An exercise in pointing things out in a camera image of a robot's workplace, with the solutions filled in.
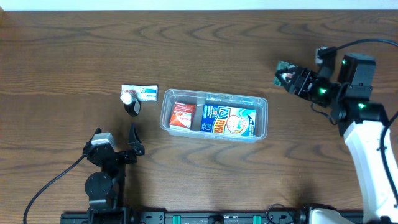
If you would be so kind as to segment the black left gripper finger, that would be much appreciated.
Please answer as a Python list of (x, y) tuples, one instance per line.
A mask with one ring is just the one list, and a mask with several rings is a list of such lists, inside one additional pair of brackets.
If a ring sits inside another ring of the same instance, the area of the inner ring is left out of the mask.
[(145, 148), (139, 139), (139, 135), (137, 133), (137, 129), (134, 123), (131, 124), (129, 137), (128, 137), (128, 145), (135, 152), (137, 156), (143, 156), (145, 154)]
[(99, 133), (102, 133), (101, 128), (96, 128), (96, 130), (95, 130), (94, 134), (92, 135), (92, 137), (90, 138), (90, 140), (86, 142), (85, 147), (90, 147), (91, 141), (93, 140), (94, 136)]

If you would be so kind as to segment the green round-label box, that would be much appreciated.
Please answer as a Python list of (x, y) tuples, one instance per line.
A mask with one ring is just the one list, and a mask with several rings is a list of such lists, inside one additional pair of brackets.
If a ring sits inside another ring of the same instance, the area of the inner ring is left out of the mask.
[(289, 69), (293, 69), (295, 67), (297, 66), (292, 63), (279, 61), (277, 64), (277, 70), (273, 84), (275, 86), (287, 86), (291, 84), (295, 75), (294, 72), (292, 71), (289, 72)]

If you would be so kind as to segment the dark bottle white cap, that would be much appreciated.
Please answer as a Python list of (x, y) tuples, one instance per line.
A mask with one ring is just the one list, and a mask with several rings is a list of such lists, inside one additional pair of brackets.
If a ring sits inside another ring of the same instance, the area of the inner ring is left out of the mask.
[(130, 116), (135, 117), (140, 113), (141, 104), (132, 93), (123, 92), (120, 99), (124, 104), (124, 109)]

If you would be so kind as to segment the red orange Panadol box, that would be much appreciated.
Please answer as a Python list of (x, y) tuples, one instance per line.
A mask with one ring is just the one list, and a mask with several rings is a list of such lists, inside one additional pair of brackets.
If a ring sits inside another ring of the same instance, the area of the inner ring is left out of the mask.
[(196, 105), (176, 102), (170, 117), (169, 126), (176, 129), (191, 129)]

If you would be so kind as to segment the blue Kool Fever box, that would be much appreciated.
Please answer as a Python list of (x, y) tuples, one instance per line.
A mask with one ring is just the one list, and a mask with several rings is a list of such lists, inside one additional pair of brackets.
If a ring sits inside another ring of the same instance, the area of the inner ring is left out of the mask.
[(256, 110), (206, 104), (200, 131), (226, 136), (255, 136)]

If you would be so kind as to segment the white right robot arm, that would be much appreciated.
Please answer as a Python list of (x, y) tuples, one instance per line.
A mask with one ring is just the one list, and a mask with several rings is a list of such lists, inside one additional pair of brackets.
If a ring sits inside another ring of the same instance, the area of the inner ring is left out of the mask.
[(397, 223), (397, 162), (391, 147), (384, 106), (370, 100), (376, 70), (374, 57), (344, 55), (336, 82), (330, 80), (335, 58), (320, 58), (318, 72), (280, 61), (275, 77), (290, 94), (330, 108), (349, 149), (363, 197), (363, 223)]

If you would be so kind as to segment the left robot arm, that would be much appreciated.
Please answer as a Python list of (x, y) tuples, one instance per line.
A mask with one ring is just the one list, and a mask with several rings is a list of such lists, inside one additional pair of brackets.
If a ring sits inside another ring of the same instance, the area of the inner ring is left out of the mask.
[(101, 168), (85, 182), (89, 197), (88, 223), (134, 223), (134, 212), (123, 205), (126, 165), (135, 164), (145, 154), (134, 124), (131, 124), (129, 149), (115, 151), (116, 143), (111, 133), (98, 128), (85, 144), (82, 155)]

